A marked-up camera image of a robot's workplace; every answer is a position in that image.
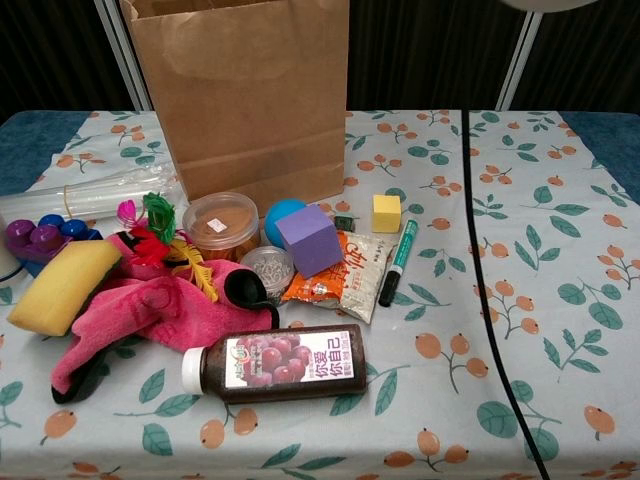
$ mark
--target juice bottle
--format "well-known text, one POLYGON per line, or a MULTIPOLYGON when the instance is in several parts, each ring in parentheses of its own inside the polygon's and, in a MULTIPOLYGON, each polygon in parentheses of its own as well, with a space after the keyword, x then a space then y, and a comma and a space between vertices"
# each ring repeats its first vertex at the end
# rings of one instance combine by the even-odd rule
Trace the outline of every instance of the juice bottle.
POLYGON ((214 393, 227 403, 363 393, 367 373, 360 327, 229 334, 211 347, 185 352, 182 385, 188 393, 214 393))

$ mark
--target table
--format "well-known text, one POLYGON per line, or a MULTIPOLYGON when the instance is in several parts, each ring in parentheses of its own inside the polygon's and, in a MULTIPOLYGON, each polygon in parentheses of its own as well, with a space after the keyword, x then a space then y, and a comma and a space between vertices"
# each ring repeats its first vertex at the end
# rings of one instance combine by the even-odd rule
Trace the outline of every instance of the table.
MULTIPOLYGON (((5 324, 0 472, 112 480, 536 475, 474 295, 459 113, 348 115, 345 191, 320 205, 352 214, 367 233, 371 196, 397 194, 421 226, 395 304, 362 325, 368 393, 229 408, 203 397, 167 412, 164 402, 182 394, 180 355, 132 340, 107 355, 91 397, 61 409, 48 375, 68 340, 43 341, 5 324), (151 377, 163 382, 148 398, 151 377), (243 408, 258 417, 247 435, 234 431, 243 408), (209 450, 201 428, 212 420, 226 423, 225 438, 209 450)), ((547 468, 554 479, 638 476, 638 205, 557 112, 476 111, 471 131, 491 315, 547 468)), ((94 112, 38 186, 168 158, 153 114, 94 112)), ((0 316, 9 310, 0 307, 0 316)), ((297 303, 281 315, 285 325, 352 321, 297 303)))

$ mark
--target blue cloth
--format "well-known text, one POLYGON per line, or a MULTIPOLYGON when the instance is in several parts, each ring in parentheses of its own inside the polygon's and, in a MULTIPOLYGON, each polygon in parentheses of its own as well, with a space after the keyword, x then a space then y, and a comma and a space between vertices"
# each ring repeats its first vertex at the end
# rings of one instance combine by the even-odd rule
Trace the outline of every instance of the blue cloth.
MULTIPOLYGON (((33 110, 0 127, 0 195, 29 188, 62 151, 89 112, 33 110)), ((640 203, 640 116, 629 113, 561 112, 617 182, 640 203)))
POLYGON ((595 112, 560 115, 627 194, 640 203, 640 116, 595 112))
POLYGON ((0 127, 0 195, 24 192, 78 131, 89 112, 29 110, 0 127))

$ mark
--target pink cloth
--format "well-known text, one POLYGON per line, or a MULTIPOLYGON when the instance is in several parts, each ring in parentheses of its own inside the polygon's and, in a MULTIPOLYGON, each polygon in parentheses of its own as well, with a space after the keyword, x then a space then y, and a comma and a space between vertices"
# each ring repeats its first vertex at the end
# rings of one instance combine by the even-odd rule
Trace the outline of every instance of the pink cloth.
POLYGON ((182 352, 213 345, 228 332, 270 328, 268 310, 238 308, 225 295, 227 275, 245 267, 227 260, 205 262, 213 269, 218 290, 219 299, 213 303, 181 278, 188 278, 189 271, 173 276, 168 268, 132 265, 131 251, 117 237, 109 240, 123 252, 123 263, 71 328, 71 346, 51 374, 51 384, 61 394, 71 387, 74 370, 98 351, 134 333, 182 352))

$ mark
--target brown paper bag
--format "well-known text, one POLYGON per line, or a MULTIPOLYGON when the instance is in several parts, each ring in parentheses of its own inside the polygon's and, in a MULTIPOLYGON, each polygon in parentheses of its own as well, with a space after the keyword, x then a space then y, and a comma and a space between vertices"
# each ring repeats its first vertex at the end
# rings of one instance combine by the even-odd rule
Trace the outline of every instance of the brown paper bag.
POLYGON ((120 0, 190 200, 342 191, 349 0, 120 0))

